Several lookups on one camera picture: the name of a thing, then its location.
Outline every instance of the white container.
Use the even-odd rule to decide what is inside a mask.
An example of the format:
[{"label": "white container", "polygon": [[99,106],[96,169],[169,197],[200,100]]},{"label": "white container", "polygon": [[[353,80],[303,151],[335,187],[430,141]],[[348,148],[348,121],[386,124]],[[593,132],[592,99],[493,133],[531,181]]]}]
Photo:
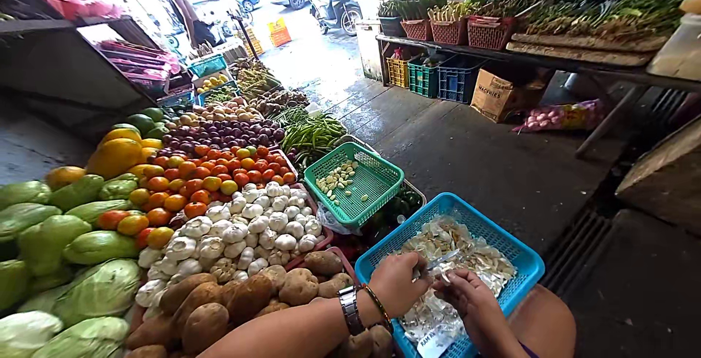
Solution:
[{"label": "white container", "polygon": [[701,15],[687,13],[648,65],[653,75],[701,80]]}]

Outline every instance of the metal table leg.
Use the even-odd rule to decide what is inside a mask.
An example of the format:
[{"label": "metal table leg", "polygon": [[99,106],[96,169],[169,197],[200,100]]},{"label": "metal table leg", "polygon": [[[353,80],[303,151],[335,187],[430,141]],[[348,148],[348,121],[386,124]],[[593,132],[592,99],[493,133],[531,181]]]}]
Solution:
[{"label": "metal table leg", "polygon": [[606,118],[599,124],[599,126],[594,130],[594,132],[589,135],[589,137],[579,146],[575,152],[575,157],[582,157],[591,144],[601,138],[605,133],[609,132],[611,127],[618,122],[618,120],[623,116],[623,114],[629,110],[629,107],[633,106],[640,97],[648,91],[650,86],[648,85],[634,85],[626,94],[623,99],[618,102],[615,108],[606,116]]}]

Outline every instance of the plastic bag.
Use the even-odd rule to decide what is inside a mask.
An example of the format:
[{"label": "plastic bag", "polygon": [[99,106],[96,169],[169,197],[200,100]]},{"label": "plastic bag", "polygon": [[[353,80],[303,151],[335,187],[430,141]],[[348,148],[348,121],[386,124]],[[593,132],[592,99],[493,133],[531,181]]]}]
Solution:
[{"label": "plastic bag", "polygon": [[542,130],[593,130],[604,119],[604,104],[600,99],[573,105],[551,105],[535,108],[513,132]]},{"label": "plastic bag", "polygon": [[316,218],[319,220],[322,226],[329,228],[330,230],[334,232],[338,232],[341,235],[357,235],[357,236],[363,236],[362,233],[360,233],[359,230],[349,230],[348,228],[342,226],[341,224],[336,221],[336,218],[334,217],[333,214],[331,214],[330,211],[326,210],[323,204],[321,202],[316,202],[317,207],[319,208],[316,211]]}]

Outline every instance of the person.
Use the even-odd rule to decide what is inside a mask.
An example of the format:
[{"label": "person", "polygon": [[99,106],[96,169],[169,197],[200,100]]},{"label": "person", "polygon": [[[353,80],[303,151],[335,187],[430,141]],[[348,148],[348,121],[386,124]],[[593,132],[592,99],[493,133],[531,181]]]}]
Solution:
[{"label": "person", "polygon": [[222,43],[222,41],[217,42],[215,36],[207,27],[207,24],[199,20],[195,8],[192,6],[188,0],[168,0],[173,9],[173,13],[177,17],[178,21],[185,26],[185,31],[187,31],[188,38],[190,39],[190,45],[193,49],[197,49],[197,46],[208,42],[210,46],[216,46]]},{"label": "person", "polygon": [[[574,318],[547,289],[536,285],[506,319],[494,294],[476,274],[465,269],[449,272],[449,286],[426,277],[412,282],[416,266],[425,267],[425,259],[417,253],[389,255],[373,272],[369,287],[389,317],[403,316],[432,286],[437,296],[457,309],[483,357],[574,355]],[[382,322],[379,306],[364,289],[357,292],[357,312],[365,328]],[[320,299],[246,322],[198,358],[323,357],[349,335],[340,300]]]}]

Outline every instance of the yellow papaya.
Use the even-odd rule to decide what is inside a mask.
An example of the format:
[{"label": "yellow papaya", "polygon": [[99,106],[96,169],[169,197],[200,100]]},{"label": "yellow papaya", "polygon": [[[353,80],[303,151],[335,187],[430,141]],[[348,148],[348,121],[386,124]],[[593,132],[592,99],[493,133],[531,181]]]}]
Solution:
[{"label": "yellow papaya", "polygon": [[141,145],[133,139],[112,139],[97,147],[85,167],[89,174],[105,180],[117,177],[136,165],[141,157]]},{"label": "yellow papaya", "polygon": [[163,148],[163,142],[161,139],[142,139],[141,147],[154,147],[160,150]]},{"label": "yellow papaya", "polygon": [[116,130],[111,130],[110,132],[107,132],[107,135],[105,135],[104,138],[102,138],[102,140],[100,141],[100,145],[102,145],[105,142],[109,142],[112,139],[119,138],[135,140],[136,143],[141,142],[141,136],[138,132],[130,130],[128,128],[117,128]]},{"label": "yellow papaya", "polygon": [[85,175],[85,170],[78,166],[59,166],[51,169],[44,179],[51,190],[56,191],[61,187],[73,183]]}]

